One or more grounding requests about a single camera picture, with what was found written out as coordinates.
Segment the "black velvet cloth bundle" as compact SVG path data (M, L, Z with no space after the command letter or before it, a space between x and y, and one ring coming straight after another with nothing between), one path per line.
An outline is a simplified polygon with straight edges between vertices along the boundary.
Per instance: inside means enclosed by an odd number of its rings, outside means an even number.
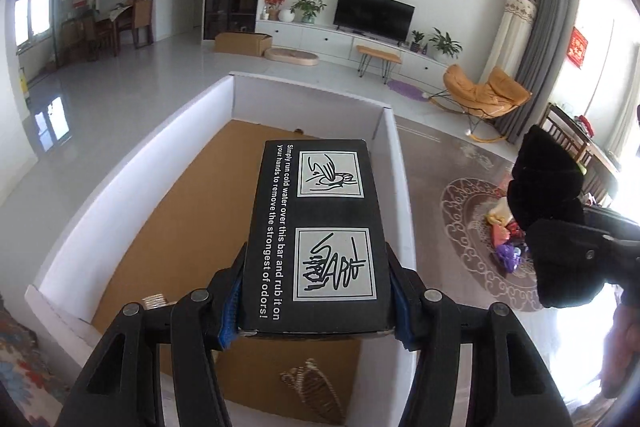
M584 175L575 159L534 124L512 168L506 199L525 233L539 302L546 308L590 303L606 283L624 285L602 236L622 217L580 200Z

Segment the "purple toy wand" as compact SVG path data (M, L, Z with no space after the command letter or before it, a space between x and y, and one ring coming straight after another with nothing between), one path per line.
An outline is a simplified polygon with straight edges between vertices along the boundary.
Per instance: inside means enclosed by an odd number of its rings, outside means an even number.
M527 253L528 247L525 244L503 243L495 248L495 259L504 272L514 273Z

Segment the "gold pearl hair claw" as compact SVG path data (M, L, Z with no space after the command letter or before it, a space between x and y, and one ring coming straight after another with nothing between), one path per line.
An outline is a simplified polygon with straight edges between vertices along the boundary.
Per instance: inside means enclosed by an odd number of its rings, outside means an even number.
M345 413L337 393L329 378L322 373L314 359L307 359L303 365L292 367L280 374L299 400L311 412L330 425L342 425Z

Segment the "black printed soap box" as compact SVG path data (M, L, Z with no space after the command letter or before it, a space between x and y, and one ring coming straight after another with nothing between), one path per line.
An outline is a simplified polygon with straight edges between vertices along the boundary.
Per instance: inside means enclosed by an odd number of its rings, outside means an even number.
M265 337L392 330L392 283L366 142L266 142L238 327Z

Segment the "silver rhinestone bow hair clip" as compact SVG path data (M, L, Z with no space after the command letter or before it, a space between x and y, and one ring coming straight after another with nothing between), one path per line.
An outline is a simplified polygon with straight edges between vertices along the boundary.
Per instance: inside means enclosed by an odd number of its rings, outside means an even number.
M163 294L154 294L142 298L142 306L146 311L163 308L168 302Z

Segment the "red snack packet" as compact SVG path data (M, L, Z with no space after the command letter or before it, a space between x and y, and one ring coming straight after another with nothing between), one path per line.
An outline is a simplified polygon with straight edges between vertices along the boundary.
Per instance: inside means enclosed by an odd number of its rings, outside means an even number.
M506 243L515 244L521 242L525 237L525 233L521 230L515 221L510 221L506 225L493 223L490 226L491 244L495 248Z

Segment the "cream knitted pouch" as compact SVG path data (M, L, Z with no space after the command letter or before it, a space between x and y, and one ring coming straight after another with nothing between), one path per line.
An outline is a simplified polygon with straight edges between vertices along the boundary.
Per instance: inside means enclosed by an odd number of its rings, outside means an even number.
M489 209L485 219L490 225L500 225L500 227L506 227L512 221L512 212L505 197L501 197L496 205Z

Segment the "orange lounge chair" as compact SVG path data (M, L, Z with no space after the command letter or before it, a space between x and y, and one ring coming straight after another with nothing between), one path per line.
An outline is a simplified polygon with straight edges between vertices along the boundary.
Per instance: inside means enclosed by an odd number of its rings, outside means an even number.
M481 122L494 121L515 112L533 96L532 92L498 66L491 69L486 82L474 83L460 65L450 65L442 76L442 82L444 90L434 94L424 93L423 98L448 113L465 116L469 121L466 135L476 143L504 141L504 134L483 139L475 130Z

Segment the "green potted plant right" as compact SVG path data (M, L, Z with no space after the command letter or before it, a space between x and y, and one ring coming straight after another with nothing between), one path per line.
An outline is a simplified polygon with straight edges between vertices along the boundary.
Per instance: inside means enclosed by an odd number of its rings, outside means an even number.
M449 58L458 58L463 51L462 45L458 40L451 38L448 31L441 31L437 27L433 28L433 33L428 42L440 55Z

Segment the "purple floor mat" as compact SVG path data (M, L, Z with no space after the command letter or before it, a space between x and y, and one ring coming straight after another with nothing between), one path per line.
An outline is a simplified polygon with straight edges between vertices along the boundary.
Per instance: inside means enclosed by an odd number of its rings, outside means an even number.
M387 83L387 87L405 98L410 98L410 100L425 101L424 92L418 87L413 86L413 84L400 80L390 80Z

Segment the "small potted plant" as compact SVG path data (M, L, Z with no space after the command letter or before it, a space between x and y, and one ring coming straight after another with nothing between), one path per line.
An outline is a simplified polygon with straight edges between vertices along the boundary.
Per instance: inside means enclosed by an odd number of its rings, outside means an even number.
M414 53L421 52L421 44L425 38L425 34L422 31L413 30L411 31L412 40L410 42L410 51Z

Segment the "white tv cabinet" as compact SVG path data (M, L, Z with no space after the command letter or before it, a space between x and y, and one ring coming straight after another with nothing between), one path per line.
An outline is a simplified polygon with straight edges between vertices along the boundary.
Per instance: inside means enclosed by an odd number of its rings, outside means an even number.
M283 23L275 20L258 20L255 30L272 37L279 48L314 53L321 61L357 68L362 54L360 46L396 55L400 62L390 64L390 77L404 77L437 87L447 65L401 46L392 46L346 31L311 24Z

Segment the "round pet scratch pad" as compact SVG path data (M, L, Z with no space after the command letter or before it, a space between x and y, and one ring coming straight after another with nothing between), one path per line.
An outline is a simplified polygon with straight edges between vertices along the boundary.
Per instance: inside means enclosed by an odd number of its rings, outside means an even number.
M264 52L264 57L273 62L280 62L299 66L316 66L320 62L320 58L313 53L285 49L285 48L269 48Z

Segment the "green potted plant left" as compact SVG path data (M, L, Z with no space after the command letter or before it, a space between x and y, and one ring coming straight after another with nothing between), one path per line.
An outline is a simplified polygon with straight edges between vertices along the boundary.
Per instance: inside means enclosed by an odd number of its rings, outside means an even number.
M303 24L313 24L327 6L323 0L298 0L292 5L292 11L300 16Z

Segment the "red wall decoration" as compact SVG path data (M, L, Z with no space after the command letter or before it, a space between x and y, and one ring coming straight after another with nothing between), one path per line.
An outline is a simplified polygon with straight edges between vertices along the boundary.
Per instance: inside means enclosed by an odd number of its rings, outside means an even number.
M587 46L587 38L576 27L573 27L572 33L570 34L570 42L568 43L566 51L566 57L577 68L582 68L582 64L585 62Z

